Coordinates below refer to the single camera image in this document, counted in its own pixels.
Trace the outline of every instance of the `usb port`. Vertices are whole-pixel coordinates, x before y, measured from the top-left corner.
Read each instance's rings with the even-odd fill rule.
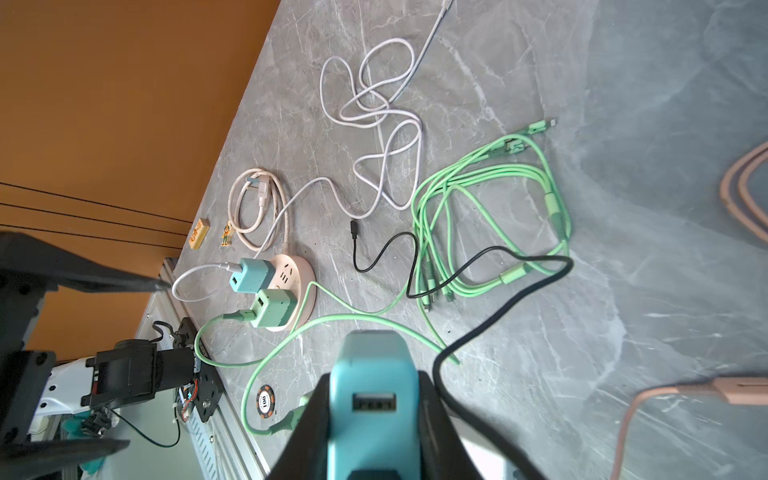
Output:
[[[355,393],[352,395],[353,412],[394,412],[397,397],[394,393]]]

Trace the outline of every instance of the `gray marble table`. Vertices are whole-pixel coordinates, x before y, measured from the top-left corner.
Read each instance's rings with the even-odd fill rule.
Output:
[[[376,152],[378,141],[372,131],[323,116],[320,68],[339,55],[356,69],[367,48],[393,36],[418,51],[438,10],[439,0],[283,0],[198,211],[214,238],[200,250],[185,248],[177,273],[250,255],[237,239],[222,248],[215,238],[227,221],[230,185],[247,168],[275,172],[291,193],[328,176],[355,208],[371,204],[372,189],[356,181],[351,166]],[[523,445],[552,479],[607,478],[618,422],[641,389],[766,374],[768,250],[728,215],[717,186],[730,164],[768,140],[767,18],[761,0],[455,0],[396,102],[424,122],[422,178],[502,134],[558,119],[536,140],[573,216],[576,267],[468,346],[464,366],[444,370],[449,388]],[[407,60],[402,49],[386,49],[371,75],[401,71]],[[332,68],[329,104],[349,97],[345,82]],[[384,124],[385,133],[392,125]],[[530,154],[516,160],[535,162]],[[411,154],[390,168],[399,201],[408,196],[413,162]],[[751,187],[768,204],[768,167]],[[475,191],[527,251],[554,244],[536,188],[495,180]],[[250,224],[255,195],[247,202],[243,222]],[[457,261],[498,242],[466,203],[455,209]],[[410,245],[394,244],[372,272],[355,273],[349,219],[327,187],[297,201],[292,225],[294,253],[343,299],[376,310],[401,288]],[[361,222],[363,262],[409,226],[410,212],[379,207]],[[251,238],[259,242],[265,231]],[[504,262],[490,256],[468,278],[487,280]],[[195,278],[185,293],[212,290],[227,276]],[[517,288],[442,300],[430,315],[446,339],[456,339]],[[252,301],[223,290],[190,311],[201,324]],[[388,317],[426,333],[416,308],[403,302]],[[313,315],[342,311],[320,294]],[[259,384],[275,389],[277,418],[331,369],[341,339],[364,327],[324,324],[275,358]],[[262,356],[284,335],[221,323],[207,340],[217,358],[236,362]],[[408,342],[418,367],[427,369],[432,351]],[[223,372],[235,399],[252,371]],[[256,425],[274,421],[251,410]],[[651,400],[633,422],[623,478],[766,478],[766,432],[766,409]],[[287,439],[258,439],[270,464]]]

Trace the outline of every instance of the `black wire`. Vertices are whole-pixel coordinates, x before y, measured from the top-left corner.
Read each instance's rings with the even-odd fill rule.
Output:
[[[379,255],[376,257],[376,260],[371,263],[371,265],[368,268],[360,269],[360,267],[357,266],[357,236],[352,237],[352,264],[355,266],[355,270],[357,270],[360,273],[369,272],[373,267],[376,266],[376,264],[379,262],[379,259],[382,257],[384,252],[386,251],[387,247],[389,247],[389,244],[392,243],[397,237],[402,237],[403,235],[408,235],[413,239],[413,244],[415,246],[414,248],[414,254],[413,254],[413,266],[411,267],[411,275],[413,275],[413,269],[415,268],[415,260],[416,260],[416,253],[419,251],[419,241],[416,239],[416,235],[414,235],[411,232],[400,232],[395,233],[395,235],[392,236],[389,240],[387,240],[387,243],[384,244],[384,247],[379,252]]]
[[[520,290],[517,292],[511,299],[507,300],[507,302],[496,312],[491,315],[489,318],[487,318],[486,321],[481,323],[479,326],[476,326],[474,329],[470,330],[469,333],[466,333],[463,337],[456,340],[454,343],[446,347],[442,352],[440,352],[437,357],[435,358],[435,362],[432,364],[432,379],[435,382],[435,389],[437,390],[438,395],[443,399],[446,405],[450,407],[456,415],[461,417],[465,422],[467,422],[471,427],[473,427],[475,430],[480,432],[484,437],[486,437],[504,456],[507,457],[507,459],[515,464],[517,468],[520,470],[520,472],[523,474],[523,476],[527,480],[545,480],[545,477],[539,472],[539,470],[536,468],[533,463],[528,459],[528,456],[525,454],[525,452],[520,449],[518,446],[513,445],[511,442],[509,442],[502,434],[497,432],[493,427],[491,427],[489,424],[485,423],[482,419],[480,419],[478,416],[470,412],[467,408],[465,408],[461,403],[459,403],[449,392],[448,389],[445,387],[445,383],[442,381],[442,377],[440,376],[440,366],[442,363],[447,359],[450,355],[452,355],[456,350],[462,348],[467,343],[471,342],[473,339],[477,338],[482,334],[484,331],[489,329],[494,323],[498,322],[499,319],[501,319],[505,313],[507,313],[515,304],[517,304],[520,300],[524,299],[526,296],[530,295],[531,293],[544,288],[545,286],[549,285],[550,283],[557,282],[562,277],[566,276],[568,272],[573,269],[574,262],[570,257],[565,257],[562,255],[537,255],[533,257],[527,257],[523,255],[518,255],[512,250],[506,248],[506,247],[488,247],[484,250],[482,250],[480,253],[475,255],[473,258],[471,258],[467,263],[462,265],[458,270],[456,270],[456,273],[451,275],[449,279],[447,279],[443,284],[440,286],[435,287],[434,290],[438,290],[442,288],[443,286],[447,285],[448,283],[451,283],[454,278],[458,276],[459,273],[461,273],[466,267],[468,267],[472,262],[480,258],[483,254],[492,251],[492,250],[503,250],[506,253],[509,253],[514,258],[522,261],[527,262],[541,262],[545,260],[555,260],[559,262],[565,263],[565,266],[561,268],[557,273],[548,276],[542,280],[539,280],[538,282],[529,285],[525,287],[523,290]],[[417,296],[424,296],[429,294],[429,292],[420,293]]]
[[[163,335],[164,335],[163,330],[158,325],[162,325],[165,328],[167,328],[168,331],[170,332],[170,336],[172,336],[174,340],[176,340],[177,342],[181,343],[181,337],[179,336],[178,333],[174,332],[174,328],[169,323],[165,323],[160,320],[155,320],[154,322],[152,322],[152,328],[157,333],[160,333],[160,336],[150,340],[149,341],[150,343],[157,343],[163,339]]]
[[[115,412],[113,409],[110,409],[109,407],[107,407],[107,410],[109,410],[110,412],[112,412],[112,413],[114,413],[115,415],[117,415],[117,416],[118,416],[118,418],[119,418],[120,420],[122,420],[123,422],[127,423],[127,424],[128,424],[128,426],[129,426],[129,427],[131,427],[133,430],[136,430],[136,433],[138,433],[139,435],[141,435],[142,437],[144,437],[144,439],[145,439],[145,440],[147,440],[147,441],[148,441],[149,443],[151,443],[152,445],[157,445],[158,447],[163,447],[164,449],[169,449],[170,447],[174,447],[174,446],[176,446],[176,444],[179,442],[179,440],[181,440],[181,425],[179,424],[179,418],[176,416],[176,409],[175,409],[175,408],[174,408],[174,418],[176,419],[176,430],[177,430],[177,434],[176,434],[176,442],[173,442],[173,443],[171,443],[170,445],[164,445],[164,444],[162,444],[162,443],[158,443],[158,442],[155,442],[153,439],[151,439],[151,438],[147,437],[147,436],[144,434],[144,432],[142,432],[141,430],[139,430],[139,429],[136,427],[136,425],[134,425],[133,423],[130,423],[128,420],[126,420],[126,419],[125,419],[125,417],[123,417],[123,416],[122,416],[122,415],[120,415],[119,413]]]

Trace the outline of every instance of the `charger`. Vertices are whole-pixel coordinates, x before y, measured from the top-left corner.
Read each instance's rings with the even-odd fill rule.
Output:
[[[253,326],[283,326],[296,309],[296,296],[290,290],[270,288],[259,290],[250,309],[256,314]]]
[[[232,273],[230,286],[237,293],[258,293],[265,289],[275,276],[275,266],[266,260],[241,258],[242,272]]]

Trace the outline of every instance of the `tabletop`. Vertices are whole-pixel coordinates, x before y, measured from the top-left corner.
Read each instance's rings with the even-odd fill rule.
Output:
[[[289,195],[327,176],[353,209],[371,205],[375,191],[354,177],[352,164],[381,151],[377,133],[324,116],[320,70],[338,55],[356,72],[373,45],[392,37],[418,53],[440,7],[439,0],[281,2],[197,213],[214,238],[199,250],[185,247],[177,274],[252,256],[237,238],[229,247],[215,238],[227,222],[231,184],[247,168],[274,172]],[[522,445],[549,478],[607,477],[618,422],[642,389],[765,372],[766,245],[729,216],[717,188],[734,161],[766,140],[768,29],[760,19],[767,15],[768,3],[759,0],[455,0],[394,103],[421,118],[422,180],[503,134],[557,118],[534,140],[572,215],[575,268],[462,349],[462,366],[443,368],[454,395]],[[372,57],[369,74],[376,81],[408,63],[408,52],[390,45]],[[334,111],[351,98],[339,65],[329,67],[324,88]],[[382,124],[384,138],[395,122]],[[538,164],[529,151],[511,161]],[[389,165],[387,188],[398,202],[407,201],[414,165],[413,149]],[[368,168],[377,174],[375,164]],[[752,180],[763,204],[767,170]],[[472,192],[524,251],[557,243],[533,182],[498,179]],[[357,273],[349,218],[326,185],[313,185],[291,208],[293,253],[343,300],[377,310],[402,289],[408,240],[396,241],[372,271]],[[457,263],[499,243],[469,202],[457,199],[453,208]],[[256,212],[256,194],[249,194],[243,223]],[[260,243],[268,224],[249,238]],[[411,226],[409,210],[380,204],[360,221],[361,263]],[[490,254],[465,278],[486,281],[510,264]],[[253,302],[226,287],[227,276],[203,271],[182,286],[190,295],[225,286],[188,305],[198,325]],[[450,342],[527,283],[440,299],[429,318]],[[386,317],[428,336],[418,308],[403,300]],[[313,318],[343,312],[318,293]],[[326,323],[289,344],[257,380],[274,388],[276,415],[263,420],[253,405],[251,423],[264,427],[295,408],[331,370],[342,338],[364,328],[380,327]],[[285,335],[221,322],[205,340],[216,359],[241,362],[264,356]],[[429,370],[434,352],[406,341],[416,365]],[[252,371],[222,371],[238,402]],[[768,415],[756,407],[651,400],[632,423],[624,477],[765,478],[766,428]],[[288,438],[257,439],[271,465]]]

